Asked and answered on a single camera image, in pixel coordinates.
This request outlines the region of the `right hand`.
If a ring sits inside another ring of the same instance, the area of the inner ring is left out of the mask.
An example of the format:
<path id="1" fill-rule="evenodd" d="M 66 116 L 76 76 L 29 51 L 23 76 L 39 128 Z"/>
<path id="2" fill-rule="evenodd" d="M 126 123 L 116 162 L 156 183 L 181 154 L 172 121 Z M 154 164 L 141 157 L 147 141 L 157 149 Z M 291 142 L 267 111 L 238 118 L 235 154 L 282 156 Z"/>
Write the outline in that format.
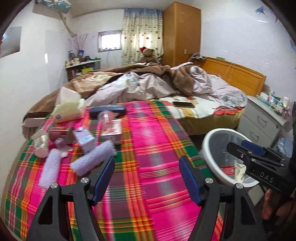
<path id="1" fill-rule="evenodd" d="M 276 193 L 272 189 L 268 189 L 264 195 L 264 204 L 262 209 L 262 218 L 268 220 L 271 218 L 271 215 L 276 210 L 276 215 L 278 217 L 287 217 L 288 220 L 291 220 L 295 216 L 295 199 L 294 194 L 291 196 L 291 199 L 283 204 L 281 207 L 278 207 L 278 204 L 275 203 Z"/>

